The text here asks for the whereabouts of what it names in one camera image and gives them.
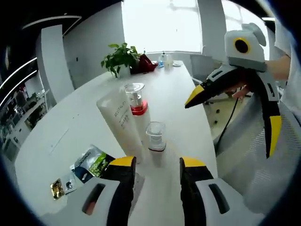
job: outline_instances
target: white tube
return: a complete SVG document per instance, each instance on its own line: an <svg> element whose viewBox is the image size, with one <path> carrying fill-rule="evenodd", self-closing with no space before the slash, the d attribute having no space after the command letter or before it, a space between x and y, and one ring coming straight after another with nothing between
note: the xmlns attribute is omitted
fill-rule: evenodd
<svg viewBox="0 0 301 226"><path fill-rule="evenodd" d="M140 163L143 145L124 88L113 90L96 105L125 154L135 156L136 162Z"/></svg>

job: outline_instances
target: white pot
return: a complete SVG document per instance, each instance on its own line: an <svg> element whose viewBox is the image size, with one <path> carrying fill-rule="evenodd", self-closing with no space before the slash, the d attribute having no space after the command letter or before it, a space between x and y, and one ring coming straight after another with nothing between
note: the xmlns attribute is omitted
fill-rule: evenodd
<svg viewBox="0 0 301 226"><path fill-rule="evenodd" d="M120 66L120 71L117 74L118 78L126 78L126 77L130 77L131 73L130 73L130 67L125 67L124 65Z"/></svg>

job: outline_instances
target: snack package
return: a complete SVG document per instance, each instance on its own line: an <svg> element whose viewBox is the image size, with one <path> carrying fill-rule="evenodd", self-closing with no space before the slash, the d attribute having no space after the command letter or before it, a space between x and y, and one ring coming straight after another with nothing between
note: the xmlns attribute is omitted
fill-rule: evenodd
<svg viewBox="0 0 301 226"><path fill-rule="evenodd" d="M77 183L72 172L57 179L50 185L52 196L55 200L63 195L73 192L77 189Z"/></svg>
<svg viewBox="0 0 301 226"><path fill-rule="evenodd" d="M113 157L91 145L86 153L77 159L70 168L83 183L86 183L92 177L101 178L113 160Z"/></svg>

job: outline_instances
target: floor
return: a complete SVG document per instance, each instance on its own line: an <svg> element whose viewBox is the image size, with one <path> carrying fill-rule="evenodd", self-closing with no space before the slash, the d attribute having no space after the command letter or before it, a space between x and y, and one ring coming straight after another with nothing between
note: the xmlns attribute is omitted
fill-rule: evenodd
<svg viewBox="0 0 301 226"><path fill-rule="evenodd" d="M230 122L232 122L239 114L241 109L246 105L248 99L248 97L245 97L242 101L238 101ZM226 100L221 102L215 102L209 105L204 104L204 109L210 125L213 140L221 134L222 130L226 126L227 121L231 116L235 101L236 100L233 98L227 98Z"/></svg>

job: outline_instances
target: green leaves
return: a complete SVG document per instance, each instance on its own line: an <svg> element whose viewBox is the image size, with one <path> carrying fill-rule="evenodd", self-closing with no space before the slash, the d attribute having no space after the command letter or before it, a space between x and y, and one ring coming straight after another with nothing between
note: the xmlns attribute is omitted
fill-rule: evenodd
<svg viewBox="0 0 301 226"><path fill-rule="evenodd" d="M110 44L109 47L110 48L119 48L119 45L118 44Z"/></svg>
<svg viewBox="0 0 301 226"><path fill-rule="evenodd" d="M137 53L135 46L127 48L127 43L122 43L121 46L118 44L110 44L109 47L115 48L115 52L105 56L101 62L101 66L114 74L115 77L117 77L117 74L120 72L120 65L133 68L139 63L141 54Z"/></svg>

